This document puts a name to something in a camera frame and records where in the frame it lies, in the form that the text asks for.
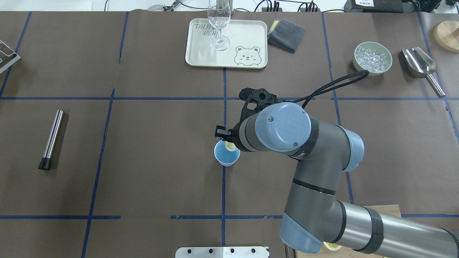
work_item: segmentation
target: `lemon slice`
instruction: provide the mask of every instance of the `lemon slice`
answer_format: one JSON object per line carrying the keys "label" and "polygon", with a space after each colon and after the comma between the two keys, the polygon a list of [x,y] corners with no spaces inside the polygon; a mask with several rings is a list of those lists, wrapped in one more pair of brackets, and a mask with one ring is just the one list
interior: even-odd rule
{"label": "lemon slice", "polygon": [[236,145],[234,145],[234,143],[232,142],[225,142],[225,148],[228,150],[228,151],[237,151],[237,148],[236,148]]}
{"label": "lemon slice", "polygon": [[339,246],[337,244],[324,242],[324,245],[325,245],[326,248],[328,248],[328,250],[332,250],[332,251],[338,251],[338,250],[341,249],[341,246]]}

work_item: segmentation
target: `scoop handle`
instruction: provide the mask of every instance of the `scoop handle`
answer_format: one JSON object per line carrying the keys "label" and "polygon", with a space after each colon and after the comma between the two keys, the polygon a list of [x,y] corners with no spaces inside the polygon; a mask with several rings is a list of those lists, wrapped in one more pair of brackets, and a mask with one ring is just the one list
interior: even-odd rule
{"label": "scoop handle", "polygon": [[445,96],[445,92],[442,90],[442,88],[438,84],[437,80],[435,80],[435,78],[433,78],[432,74],[431,73],[428,74],[425,78],[427,79],[427,81],[431,85],[431,87],[432,87],[433,91],[436,93],[436,95],[439,98],[443,98]]}

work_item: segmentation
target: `black rubber tip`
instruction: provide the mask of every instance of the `black rubber tip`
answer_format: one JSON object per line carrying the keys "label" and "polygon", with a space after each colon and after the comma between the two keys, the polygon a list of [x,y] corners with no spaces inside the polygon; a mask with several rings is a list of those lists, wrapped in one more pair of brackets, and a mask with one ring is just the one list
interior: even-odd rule
{"label": "black rubber tip", "polygon": [[48,157],[44,157],[41,159],[40,165],[38,166],[38,169],[41,170],[50,170],[51,169],[51,159]]}

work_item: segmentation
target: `blue grid line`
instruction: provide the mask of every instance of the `blue grid line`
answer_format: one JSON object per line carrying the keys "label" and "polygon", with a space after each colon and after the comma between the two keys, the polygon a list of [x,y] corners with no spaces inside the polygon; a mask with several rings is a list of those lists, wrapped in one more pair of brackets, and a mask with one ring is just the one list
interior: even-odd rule
{"label": "blue grid line", "polygon": [[[328,59],[328,68],[330,71],[330,79],[333,81],[333,74],[331,72],[331,57],[330,57],[330,49],[328,46],[328,37],[327,37],[327,28],[325,25],[325,16],[324,13],[320,13],[322,16],[322,26],[324,28],[324,38],[325,38],[325,47],[327,49],[327,59]],[[338,106],[338,100],[337,100],[337,95],[336,95],[336,90],[333,90],[333,101],[335,102],[335,111],[336,111],[336,119],[338,120],[338,125],[341,125],[341,117],[340,117],[340,111],[339,111],[339,106]],[[349,192],[349,202],[351,204],[354,204],[354,197],[352,194],[352,185],[351,185],[351,175],[349,172],[346,172],[346,178],[347,178],[347,191]]]}
{"label": "blue grid line", "polygon": [[89,238],[89,232],[91,229],[91,220],[92,220],[92,213],[94,211],[94,203],[95,203],[95,196],[97,193],[97,186],[99,184],[99,176],[101,174],[101,167],[102,167],[102,158],[104,155],[104,149],[105,149],[105,142],[107,139],[107,131],[108,131],[108,123],[110,121],[110,115],[112,113],[112,105],[113,105],[113,96],[115,95],[115,89],[112,90],[112,96],[110,98],[110,104],[108,106],[108,112],[107,112],[107,119],[105,122],[105,129],[104,129],[104,136],[102,138],[102,146],[101,146],[101,153],[99,155],[99,163],[97,164],[97,172],[95,174],[95,181],[94,181],[94,189],[92,192],[92,198],[91,198],[91,206],[89,209],[89,217],[88,217],[88,223],[86,225],[86,233],[84,235],[84,242],[83,242],[83,250],[81,252],[81,258],[84,258],[86,255],[86,247],[88,245],[88,238]]}
{"label": "blue grid line", "polygon": [[227,215],[226,219],[281,219],[282,215]]}
{"label": "blue grid line", "polygon": [[225,220],[226,220],[226,167],[222,166],[222,246],[226,245]]}
{"label": "blue grid line", "polygon": [[[223,68],[223,126],[226,127],[226,68]],[[222,166],[222,246],[226,245],[226,167]]]}
{"label": "blue grid line", "polygon": [[179,215],[171,216],[171,219],[222,219],[221,215]]}
{"label": "blue grid line", "polygon": [[[171,219],[222,219],[220,215],[179,215]],[[225,215],[227,219],[281,219],[282,215]]]}
{"label": "blue grid line", "polygon": [[[220,215],[180,215],[171,219],[221,219]],[[414,213],[402,214],[402,218],[459,218],[459,214]],[[282,215],[225,215],[225,219],[282,219]]]}
{"label": "blue grid line", "polygon": [[[30,11],[29,14],[27,15],[27,20],[26,20],[26,23],[24,24],[24,28],[22,29],[22,33],[21,33],[21,36],[19,37],[19,41],[17,42],[16,49],[14,50],[16,53],[19,51],[19,46],[21,45],[22,39],[24,38],[24,34],[26,33],[27,25],[28,25],[31,15],[32,15],[32,12]],[[10,66],[10,68],[8,68],[8,71],[6,72],[5,80],[3,81],[3,85],[0,90],[0,97],[2,97],[3,95],[3,91],[5,90],[6,82],[8,81],[8,77],[10,76],[10,72],[12,68],[13,66]]]}
{"label": "blue grid line", "polygon": [[[89,219],[89,216],[67,215],[0,215],[0,219]],[[121,216],[92,216],[91,219],[121,219]]]}
{"label": "blue grid line", "polygon": [[459,218],[459,214],[402,214],[402,218]]}
{"label": "blue grid line", "polygon": [[109,97],[1,97],[0,100],[77,100],[77,101],[108,101]]}
{"label": "blue grid line", "polygon": [[[425,36],[424,25],[422,24],[422,19],[421,19],[421,13],[420,12],[418,12],[418,20],[419,20],[419,26],[421,28],[422,37],[424,38],[425,47],[427,48],[427,52],[429,53],[429,55],[432,57],[432,53],[430,51],[429,43],[427,42],[427,37]],[[440,88],[443,89],[442,80],[440,79],[440,75],[438,75],[437,71],[435,71],[435,75],[437,76],[437,80],[438,80],[438,84],[440,85]],[[453,130],[454,130],[454,134],[456,135],[456,140],[459,143],[458,129],[456,127],[456,123],[454,121],[453,114],[451,113],[451,109],[449,108],[448,101],[445,100],[445,98],[443,98],[443,101],[445,102],[446,110],[447,110],[448,115],[449,115],[449,121],[451,122],[451,125],[452,125]]]}
{"label": "blue grid line", "polygon": [[[0,100],[90,100],[90,101],[109,101],[110,97],[0,97]],[[280,98],[293,101],[299,98]],[[221,101],[223,97],[114,97],[116,101]],[[239,98],[228,98],[227,101],[240,101]]]}
{"label": "blue grid line", "polygon": [[439,98],[332,98],[336,101],[442,101]]}
{"label": "blue grid line", "polygon": [[123,28],[123,35],[121,36],[121,44],[119,46],[119,57],[118,57],[118,63],[121,63],[121,55],[123,53],[123,45],[124,45],[124,37],[126,35],[126,27],[128,25],[128,17],[129,17],[129,12],[126,12],[126,18],[124,19],[124,28]]}

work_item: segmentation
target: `folded towel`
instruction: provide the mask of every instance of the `folded towel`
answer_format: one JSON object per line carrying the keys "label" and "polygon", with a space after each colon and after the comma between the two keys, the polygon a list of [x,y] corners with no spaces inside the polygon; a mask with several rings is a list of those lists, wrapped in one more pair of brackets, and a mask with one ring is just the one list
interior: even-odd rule
{"label": "folded towel", "polygon": [[275,20],[268,33],[268,43],[295,53],[304,35],[304,27],[286,20]]}

